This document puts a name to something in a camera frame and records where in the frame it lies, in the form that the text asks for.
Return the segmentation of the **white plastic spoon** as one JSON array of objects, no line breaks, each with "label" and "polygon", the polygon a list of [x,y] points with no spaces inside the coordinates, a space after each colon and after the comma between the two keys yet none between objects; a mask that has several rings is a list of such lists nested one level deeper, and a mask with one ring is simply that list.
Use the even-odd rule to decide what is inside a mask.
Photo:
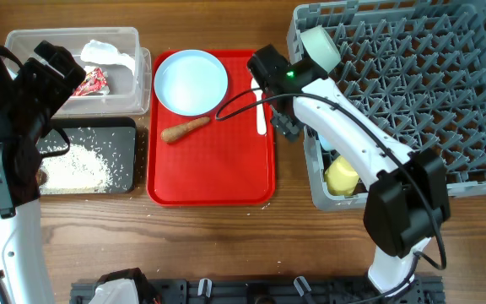
[{"label": "white plastic spoon", "polygon": [[[255,79],[251,80],[251,88],[253,89],[256,101],[260,101],[262,99],[262,90]],[[267,133],[267,124],[263,104],[256,106],[256,130],[259,135],[265,135]]]}]

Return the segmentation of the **red snack wrapper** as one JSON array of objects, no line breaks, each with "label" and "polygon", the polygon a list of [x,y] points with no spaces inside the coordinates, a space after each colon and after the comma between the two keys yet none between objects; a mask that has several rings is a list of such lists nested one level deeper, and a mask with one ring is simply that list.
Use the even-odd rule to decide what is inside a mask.
[{"label": "red snack wrapper", "polygon": [[86,72],[86,77],[73,92],[73,96],[108,95],[110,93],[107,72],[96,66],[85,66],[84,71]]}]

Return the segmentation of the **white napkin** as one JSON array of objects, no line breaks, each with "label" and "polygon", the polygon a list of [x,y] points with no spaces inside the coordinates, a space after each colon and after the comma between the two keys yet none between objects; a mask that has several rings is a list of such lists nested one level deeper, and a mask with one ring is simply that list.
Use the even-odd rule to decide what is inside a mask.
[{"label": "white napkin", "polygon": [[83,62],[92,62],[100,65],[122,65],[135,74],[135,59],[126,53],[121,53],[109,43],[91,40],[87,43],[81,53],[80,59]]}]

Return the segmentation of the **yellow plastic cup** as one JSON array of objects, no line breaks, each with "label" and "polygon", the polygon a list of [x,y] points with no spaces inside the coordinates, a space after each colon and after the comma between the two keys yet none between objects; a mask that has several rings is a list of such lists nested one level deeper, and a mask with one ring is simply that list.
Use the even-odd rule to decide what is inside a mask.
[{"label": "yellow plastic cup", "polygon": [[326,169],[324,181],[331,195],[351,196],[359,182],[359,175],[349,162],[340,155]]}]

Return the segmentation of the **green bowl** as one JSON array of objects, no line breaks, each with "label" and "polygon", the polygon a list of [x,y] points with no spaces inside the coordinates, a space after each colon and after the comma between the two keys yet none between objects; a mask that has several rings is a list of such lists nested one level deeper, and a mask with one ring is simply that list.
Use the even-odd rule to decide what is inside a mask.
[{"label": "green bowl", "polygon": [[341,55],[331,36],[320,25],[300,35],[307,55],[330,73],[340,62]]}]

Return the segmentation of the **large light blue plate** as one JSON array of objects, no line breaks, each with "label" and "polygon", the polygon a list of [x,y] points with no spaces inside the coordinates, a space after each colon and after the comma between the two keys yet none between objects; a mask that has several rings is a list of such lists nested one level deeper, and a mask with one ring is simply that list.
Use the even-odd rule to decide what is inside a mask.
[{"label": "large light blue plate", "polygon": [[216,108],[226,96],[229,78],[223,63],[209,52],[184,50],[157,68],[154,93],[170,112],[197,117]]}]

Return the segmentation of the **small light blue bowl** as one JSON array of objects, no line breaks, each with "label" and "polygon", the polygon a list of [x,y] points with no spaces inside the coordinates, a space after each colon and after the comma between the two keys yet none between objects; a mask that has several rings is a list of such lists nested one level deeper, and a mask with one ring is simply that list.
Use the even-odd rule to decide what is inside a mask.
[{"label": "small light blue bowl", "polygon": [[318,135],[318,140],[320,142],[321,148],[326,152],[334,151],[333,145],[327,141],[321,134]]}]

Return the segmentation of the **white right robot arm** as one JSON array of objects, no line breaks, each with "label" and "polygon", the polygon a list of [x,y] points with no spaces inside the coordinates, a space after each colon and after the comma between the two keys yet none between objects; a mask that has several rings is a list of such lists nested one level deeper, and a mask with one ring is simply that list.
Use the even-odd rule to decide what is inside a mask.
[{"label": "white right robot arm", "polygon": [[247,67],[267,103],[320,134],[357,172],[368,191],[364,227],[376,245],[368,280],[382,297],[400,294],[413,282],[430,240],[445,251],[440,227],[451,208],[443,160],[382,131],[309,57],[291,64],[268,45]]}]

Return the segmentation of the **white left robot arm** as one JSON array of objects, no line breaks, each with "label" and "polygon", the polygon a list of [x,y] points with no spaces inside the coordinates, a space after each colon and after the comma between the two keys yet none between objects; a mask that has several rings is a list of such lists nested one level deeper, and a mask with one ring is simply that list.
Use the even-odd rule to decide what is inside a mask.
[{"label": "white left robot arm", "polygon": [[21,62],[0,45],[0,303],[53,303],[42,246],[37,142],[86,72],[62,46],[40,42]]}]

